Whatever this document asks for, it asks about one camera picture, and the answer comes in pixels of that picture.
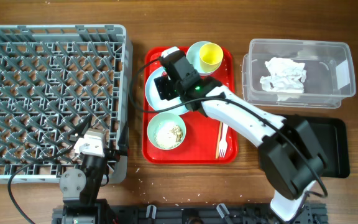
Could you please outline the green bowl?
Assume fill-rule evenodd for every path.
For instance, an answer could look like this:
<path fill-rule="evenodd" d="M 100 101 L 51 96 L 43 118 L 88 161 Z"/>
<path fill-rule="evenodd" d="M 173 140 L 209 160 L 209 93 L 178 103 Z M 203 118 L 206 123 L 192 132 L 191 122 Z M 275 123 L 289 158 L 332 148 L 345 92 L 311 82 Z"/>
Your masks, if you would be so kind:
<path fill-rule="evenodd" d="M 148 137 L 149 141 L 156 148 L 168 151 L 168 150 L 172 150 L 172 149 L 159 148 L 157 146 L 157 143 L 155 142 L 155 130 L 156 130 L 156 128 L 157 128 L 159 123 L 165 122 L 165 121 L 173 121 L 173 122 L 175 122 L 177 125 L 179 125 L 182 128 L 182 130 L 183 130 L 183 138 L 182 138 L 181 142 L 179 143 L 179 145 L 185 140 L 186 125 L 185 125 L 185 122 L 182 120 L 182 118 L 179 115 L 176 115 L 176 114 L 173 114 L 173 113 L 159 113 L 159 114 L 155 115 L 150 120 L 150 122 L 149 122 L 149 124 L 147 126 L 147 137 Z"/>

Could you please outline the black plastic tray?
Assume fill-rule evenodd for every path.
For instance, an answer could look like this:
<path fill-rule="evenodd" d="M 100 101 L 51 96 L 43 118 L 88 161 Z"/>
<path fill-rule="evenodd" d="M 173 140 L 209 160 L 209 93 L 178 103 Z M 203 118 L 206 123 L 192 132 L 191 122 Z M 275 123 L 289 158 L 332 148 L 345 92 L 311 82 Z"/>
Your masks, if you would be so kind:
<path fill-rule="evenodd" d="M 302 116 L 309 122 L 313 132 L 328 158 L 323 177 L 345 179 L 350 174 L 346 125 L 338 118 Z"/>

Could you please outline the white napkin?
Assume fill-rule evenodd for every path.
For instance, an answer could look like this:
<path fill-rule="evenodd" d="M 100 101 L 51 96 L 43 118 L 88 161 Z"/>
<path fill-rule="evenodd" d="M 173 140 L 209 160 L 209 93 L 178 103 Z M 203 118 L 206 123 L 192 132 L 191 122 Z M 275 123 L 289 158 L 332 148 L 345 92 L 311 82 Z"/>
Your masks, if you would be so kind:
<path fill-rule="evenodd" d="M 289 58 L 273 57 L 265 62 L 269 76 L 261 77 L 264 91 L 282 93 L 303 93 L 306 80 L 305 63 Z"/>

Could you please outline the clear plastic bin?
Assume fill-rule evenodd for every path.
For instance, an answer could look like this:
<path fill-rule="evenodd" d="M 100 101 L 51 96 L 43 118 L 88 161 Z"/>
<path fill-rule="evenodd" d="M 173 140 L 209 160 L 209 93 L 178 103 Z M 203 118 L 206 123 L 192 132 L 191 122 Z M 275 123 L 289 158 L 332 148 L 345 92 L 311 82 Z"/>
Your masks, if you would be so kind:
<path fill-rule="evenodd" d="M 303 93 L 269 92 L 260 78 L 269 76 L 265 62 L 273 57 L 305 63 Z M 253 105 L 299 108 L 338 108 L 356 93 L 350 47 L 344 42 L 253 39 L 242 63 L 244 99 Z"/>

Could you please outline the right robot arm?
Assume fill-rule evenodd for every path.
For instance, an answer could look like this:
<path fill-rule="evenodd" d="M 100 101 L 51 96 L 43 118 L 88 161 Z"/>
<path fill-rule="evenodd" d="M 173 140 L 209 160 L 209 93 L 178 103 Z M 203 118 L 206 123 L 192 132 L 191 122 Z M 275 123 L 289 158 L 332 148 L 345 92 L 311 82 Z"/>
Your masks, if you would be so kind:
<path fill-rule="evenodd" d="M 279 219 L 293 221 L 314 184 L 322 189 L 319 196 L 327 197 L 321 176 L 328 158 L 307 120 L 263 111 L 219 80 L 201 77 L 178 47 L 164 50 L 158 61 L 167 73 L 156 81 L 161 99 L 178 98 L 180 106 L 228 125 L 258 148 L 262 170 L 275 189 L 270 208 Z"/>

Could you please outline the large light blue plate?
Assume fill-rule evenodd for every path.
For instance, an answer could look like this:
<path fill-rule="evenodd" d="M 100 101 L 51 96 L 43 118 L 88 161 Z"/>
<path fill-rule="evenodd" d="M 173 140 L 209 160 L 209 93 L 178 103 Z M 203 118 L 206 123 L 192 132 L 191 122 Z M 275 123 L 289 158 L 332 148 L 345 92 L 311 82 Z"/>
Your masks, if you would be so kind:
<path fill-rule="evenodd" d="M 154 72 L 151 73 L 151 75 L 148 77 L 145 83 L 145 97 L 153 110 L 162 110 L 181 103 L 179 97 L 176 97 L 172 100 L 160 99 L 157 88 L 154 83 L 154 79 L 162 76 L 164 71 L 165 70 L 162 67 L 159 67 L 158 69 L 156 69 Z"/>

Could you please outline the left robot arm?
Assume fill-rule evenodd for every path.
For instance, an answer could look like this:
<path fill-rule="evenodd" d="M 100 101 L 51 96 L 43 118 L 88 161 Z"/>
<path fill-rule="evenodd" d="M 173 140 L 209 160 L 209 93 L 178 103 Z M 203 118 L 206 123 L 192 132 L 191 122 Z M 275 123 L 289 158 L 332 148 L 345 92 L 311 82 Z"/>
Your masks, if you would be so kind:
<path fill-rule="evenodd" d="M 84 158 L 79 168 L 70 169 L 60 177 L 63 209 L 53 211 L 52 223 L 119 223 L 107 200 L 98 198 L 98 192 L 103 177 L 108 175 L 108 161 L 118 162 L 127 156 L 127 126 L 119 137 L 118 150 L 110 151 L 104 132 L 92 128 L 74 132 L 70 141 L 74 143 L 75 153 Z"/>

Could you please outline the white rice food waste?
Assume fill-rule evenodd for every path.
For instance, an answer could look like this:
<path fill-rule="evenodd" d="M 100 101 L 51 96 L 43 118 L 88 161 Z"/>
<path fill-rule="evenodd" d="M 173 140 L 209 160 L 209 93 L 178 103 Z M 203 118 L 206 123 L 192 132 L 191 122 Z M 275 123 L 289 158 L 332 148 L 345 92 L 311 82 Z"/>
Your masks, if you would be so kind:
<path fill-rule="evenodd" d="M 165 121 L 158 124 L 155 130 L 155 142 L 162 149 L 177 147 L 183 138 L 183 130 L 173 121 Z"/>

